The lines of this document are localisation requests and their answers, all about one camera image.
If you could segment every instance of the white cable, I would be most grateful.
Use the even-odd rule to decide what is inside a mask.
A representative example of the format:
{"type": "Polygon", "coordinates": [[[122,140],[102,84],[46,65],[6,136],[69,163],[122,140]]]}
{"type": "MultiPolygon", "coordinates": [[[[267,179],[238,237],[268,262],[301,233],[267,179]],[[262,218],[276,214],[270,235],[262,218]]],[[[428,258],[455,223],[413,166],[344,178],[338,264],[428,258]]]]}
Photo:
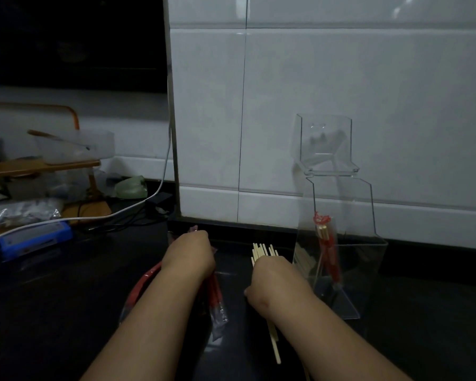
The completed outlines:
{"type": "Polygon", "coordinates": [[[7,234],[15,233],[16,231],[19,231],[19,230],[29,229],[29,228],[31,228],[31,227],[40,226],[40,225],[42,225],[42,224],[65,222],[65,221],[68,221],[68,220],[97,220],[97,219],[109,219],[109,218],[112,218],[112,217],[114,217],[114,216],[116,216],[116,215],[118,215],[118,214],[121,214],[122,212],[125,212],[125,211],[127,211],[127,210],[130,210],[130,209],[133,208],[133,207],[136,207],[136,206],[139,206],[139,205],[145,203],[148,199],[153,198],[154,196],[156,196],[156,195],[159,193],[159,191],[160,191],[160,189],[161,189],[161,187],[162,187],[162,184],[164,183],[164,178],[165,178],[165,176],[166,176],[167,159],[168,159],[169,156],[170,156],[170,149],[171,149],[171,126],[168,127],[167,153],[166,153],[166,159],[164,160],[164,170],[163,170],[163,172],[162,172],[162,179],[161,179],[161,181],[160,181],[159,188],[157,189],[157,191],[156,191],[153,195],[150,195],[148,198],[142,200],[141,202],[134,203],[132,206],[126,207],[126,208],[124,208],[124,209],[122,209],[122,210],[120,210],[120,211],[116,211],[116,212],[114,212],[113,214],[104,215],[104,216],[80,216],[80,217],[74,217],[74,218],[58,218],[58,219],[45,220],[44,222],[26,224],[25,226],[16,227],[15,229],[6,231],[6,232],[0,234],[0,237],[6,236],[7,234]]]}

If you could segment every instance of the black countertop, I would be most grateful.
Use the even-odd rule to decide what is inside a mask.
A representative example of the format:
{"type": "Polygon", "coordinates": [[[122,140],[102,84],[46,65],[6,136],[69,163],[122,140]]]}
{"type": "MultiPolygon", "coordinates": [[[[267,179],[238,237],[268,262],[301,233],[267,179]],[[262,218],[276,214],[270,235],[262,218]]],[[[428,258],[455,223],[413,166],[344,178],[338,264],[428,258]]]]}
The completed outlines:
{"type": "MultiPolygon", "coordinates": [[[[158,224],[77,235],[3,267],[0,379],[81,377],[117,328],[131,288],[162,258],[166,232],[158,224]]],[[[243,297],[250,245],[213,244],[230,322],[210,342],[208,319],[191,318],[177,378],[304,379],[283,338],[275,364],[266,322],[243,297]]],[[[350,325],[415,380],[476,380],[476,286],[379,275],[368,312],[350,325]]]]}

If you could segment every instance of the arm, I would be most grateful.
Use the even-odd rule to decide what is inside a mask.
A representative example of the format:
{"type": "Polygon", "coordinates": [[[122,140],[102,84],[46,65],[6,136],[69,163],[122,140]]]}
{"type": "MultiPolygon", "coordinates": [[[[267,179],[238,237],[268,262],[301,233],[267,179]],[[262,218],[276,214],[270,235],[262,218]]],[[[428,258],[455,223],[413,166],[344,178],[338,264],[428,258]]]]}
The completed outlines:
{"type": "Polygon", "coordinates": [[[260,258],[246,296],[277,325],[315,380],[410,380],[320,301],[285,258],[260,258]]]}
{"type": "Polygon", "coordinates": [[[81,380],[174,379],[192,304],[214,267],[206,231],[180,236],[166,251],[162,270],[81,380]]]}

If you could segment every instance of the black oven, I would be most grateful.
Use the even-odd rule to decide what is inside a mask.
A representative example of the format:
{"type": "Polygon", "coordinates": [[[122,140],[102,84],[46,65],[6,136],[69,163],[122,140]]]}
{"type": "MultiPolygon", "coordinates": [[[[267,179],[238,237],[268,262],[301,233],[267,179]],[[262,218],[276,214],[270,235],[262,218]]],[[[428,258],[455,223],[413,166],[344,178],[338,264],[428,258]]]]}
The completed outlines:
{"type": "Polygon", "coordinates": [[[162,0],[0,0],[0,85],[166,92],[162,0]]]}

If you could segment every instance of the bundle of chopsticks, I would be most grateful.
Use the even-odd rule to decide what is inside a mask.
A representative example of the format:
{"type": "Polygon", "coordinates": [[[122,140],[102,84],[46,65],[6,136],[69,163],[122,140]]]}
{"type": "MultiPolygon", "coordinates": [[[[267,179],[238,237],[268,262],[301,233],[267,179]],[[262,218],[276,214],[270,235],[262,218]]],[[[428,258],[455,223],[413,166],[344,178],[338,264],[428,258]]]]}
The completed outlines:
{"type": "MultiPolygon", "coordinates": [[[[279,253],[273,248],[273,245],[270,245],[267,249],[265,244],[257,244],[253,243],[254,249],[252,249],[252,256],[250,259],[252,260],[252,267],[254,267],[254,263],[262,256],[279,256],[279,253]]],[[[268,331],[270,333],[270,339],[272,340],[273,352],[275,353],[275,359],[277,360],[277,364],[280,365],[280,355],[279,349],[277,348],[277,342],[279,342],[279,335],[277,334],[277,329],[275,325],[268,321],[268,331]]]]}

